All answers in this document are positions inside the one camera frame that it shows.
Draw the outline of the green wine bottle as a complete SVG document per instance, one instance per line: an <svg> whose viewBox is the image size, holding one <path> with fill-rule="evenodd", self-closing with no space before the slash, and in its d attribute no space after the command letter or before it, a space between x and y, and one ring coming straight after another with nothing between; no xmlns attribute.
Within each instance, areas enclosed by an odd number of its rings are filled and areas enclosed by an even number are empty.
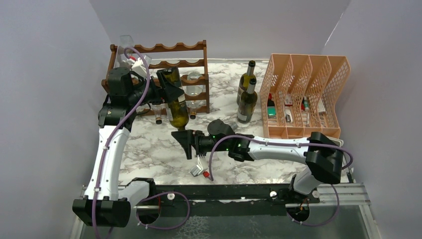
<svg viewBox="0 0 422 239"><path fill-rule="evenodd" d="M239 104L240 102L241 94L247 90L250 80L252 78L256 78L254 75L255 65L256 65L256 62L254 60L250 60L248 63L248 68L247 68L246 73L244 73L240 78L237 98L236 98L237 104Z"/></svg>
<svg viewBox="0 0 422 239"><path fill-rule="evenodd" d="M163 70L165 79L173 85L183 90L180 73L177 67ZM170 124L178 131L186 129L189 122L185 93L182 93L176 100L167 104L167 116Z"/></svg>
<svg viewBox="0 0 422 239"><path fill-rule="evenodd" d="M240 123L251 121L257 103L257 93L255 92L256 83L256 78L251 78L247 90L240 96L237 112L237 120Z"/></svg>

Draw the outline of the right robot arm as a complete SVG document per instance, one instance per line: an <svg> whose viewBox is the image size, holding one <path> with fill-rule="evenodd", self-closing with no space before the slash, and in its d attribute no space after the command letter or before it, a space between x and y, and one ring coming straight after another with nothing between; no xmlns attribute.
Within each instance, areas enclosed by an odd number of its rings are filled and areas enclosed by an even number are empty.
<svg viewBox="0 0 422 239"><path fill-rule="evenodd" d="M288 198L295 203L320 184L340 183L344 151L321 132L296 139L264 138L236 133L231 124L220 119L209 123L207 131L208 134L178 130L171 136L183 148L187 159L226 151L228 157L239 162L274 159L305 165L306 169L292 178L287 189Z"/></svg>

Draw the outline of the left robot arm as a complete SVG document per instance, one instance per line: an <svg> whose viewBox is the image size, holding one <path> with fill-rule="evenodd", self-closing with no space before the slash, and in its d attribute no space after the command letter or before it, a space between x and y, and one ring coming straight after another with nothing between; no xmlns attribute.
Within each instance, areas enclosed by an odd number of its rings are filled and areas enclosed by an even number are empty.
<svg viewBox="0 0 422 239"><path fill-rule="evenodd" d="M126 67L108 73L108 102L98 114L99 146L89 185L82 199L73 201L72 210L87 226L118 227L128 224L132 208L139 202L151 204L156 190L150 179L135 180L118 188L119 166L126 142L141 104L162 104L182 98L177 67L157 71L160 85Z"/></svg>

